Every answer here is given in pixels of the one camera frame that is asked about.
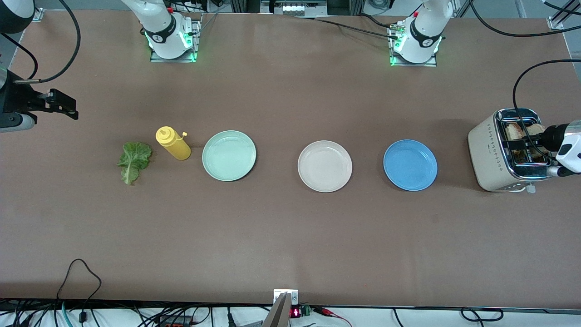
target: yellow squeeze bottle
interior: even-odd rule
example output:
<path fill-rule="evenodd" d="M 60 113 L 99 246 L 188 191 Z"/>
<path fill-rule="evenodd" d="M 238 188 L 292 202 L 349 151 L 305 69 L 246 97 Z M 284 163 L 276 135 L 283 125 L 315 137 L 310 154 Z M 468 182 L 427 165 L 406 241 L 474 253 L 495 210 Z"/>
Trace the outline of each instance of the yellow squeeze bottle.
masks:
<path fill-rule="evenodd" d="M 166 148 L 172 156 L 178 160 L 186 160 L 192 154 L 192 149 L 184 141 L 184 136 L 187 133 L 182 133 L 179 137 L 178 133 L 169 126 L 163 126 L 155 133 L 155 139 L 159 144 Z"/>

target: table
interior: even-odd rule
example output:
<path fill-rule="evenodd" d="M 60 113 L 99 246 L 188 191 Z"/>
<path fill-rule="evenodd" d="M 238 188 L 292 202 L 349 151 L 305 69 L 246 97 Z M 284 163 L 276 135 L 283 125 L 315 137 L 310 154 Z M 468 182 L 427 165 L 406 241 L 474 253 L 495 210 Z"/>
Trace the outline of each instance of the table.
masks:
<path fill-rule="evenodd" d="M 97 298 L 268 303 L 274 288 L 301 301 L 357 305 L 581 308 L 579 179 L 539 183 L 537 194 L 479 188 L 467 134 L 511 106 L 527 67 L 568 58 L 561 35 L 508 38 L 453 19 L 437 68 L 389 66 L 387 42 L 308 19 L 219 15 L 198 62 L 149 63 L 131 12 L 76 12 L 78 58 L 56 87 L 80 119 L 39 114 L 29 131 L 2 134 L 0 296 L 54 297 L 69 262 L 103 279 Z M 333 18 L 381 32 L 363 17 Z M 490 20 L 513 32 L 544 20 Z M 68 60 L 74 29 L 47 12 L 23 44 L 49 76 Z M 13 70 L 27 75 L 18 54 Z M 518 90 L 546 125 L 579 119 L 571 64 L 540 67 Z M 164 125 L 188 132 L 177 161 L 155 141 Z M 212 179 L 202 147 L 228 129 L 247 133 L 257 162 L 242 180 Z M 411 193 L 392 185 L 382 156 L 412 138 L 439 174 Z M 345 147 L 353 176 L 316 193 L 297 173 L 317 140 Z M 127 141 L 149 143 L 134 186 L 116 162 Z M 62 297 L 96 286 L 82 266 Z"/>

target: mint green plate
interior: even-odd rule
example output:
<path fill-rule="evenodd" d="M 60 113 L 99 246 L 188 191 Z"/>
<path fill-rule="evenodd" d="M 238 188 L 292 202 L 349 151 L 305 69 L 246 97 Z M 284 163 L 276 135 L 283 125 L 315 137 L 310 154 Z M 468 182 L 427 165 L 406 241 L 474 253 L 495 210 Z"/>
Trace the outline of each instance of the mint green plate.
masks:
<path fill-rule="evenodd" d="M 202 152 L 205 170 L 217 180 L 231 182 L 243 178 L 256 162 L 256 147 L 248 135 L 236 130 L 214 135 Z"/>

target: lettuce leaf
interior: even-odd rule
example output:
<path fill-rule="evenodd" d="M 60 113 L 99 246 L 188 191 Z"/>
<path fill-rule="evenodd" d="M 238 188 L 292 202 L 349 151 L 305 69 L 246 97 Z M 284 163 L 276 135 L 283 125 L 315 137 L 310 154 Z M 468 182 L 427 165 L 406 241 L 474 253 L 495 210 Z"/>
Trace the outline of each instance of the lettuce leaf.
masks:
<path fill-rule="evenodd" d="M 127 142 L 123 144 L 123 154 L 117 166 L 121 167 L 121 179 L 130 185 L 139 177 L 139 171 L 147 168 L 151 147 L 141 142 Z"/>

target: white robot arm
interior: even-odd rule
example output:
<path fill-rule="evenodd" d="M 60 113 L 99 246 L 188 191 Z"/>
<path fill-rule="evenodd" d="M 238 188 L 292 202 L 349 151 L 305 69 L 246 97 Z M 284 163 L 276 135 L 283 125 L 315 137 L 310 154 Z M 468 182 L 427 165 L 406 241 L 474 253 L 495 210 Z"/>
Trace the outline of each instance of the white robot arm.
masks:
<path fill-rule="evenodd" d="M 393 50 L 411 63 L 430 60 L 442 40 L 444 27 L 452 17 L 451 0 L 422 0 L 417 17 L 410 16 L 401 24 L 404 30 Z"/>
<path fill-rule="evenodd" d="M 149 46 L 164 59 L 174 59 L 193 47 L 192 19 L 169 13 L 163 0 L 121 0 L 144 27 Z"/>

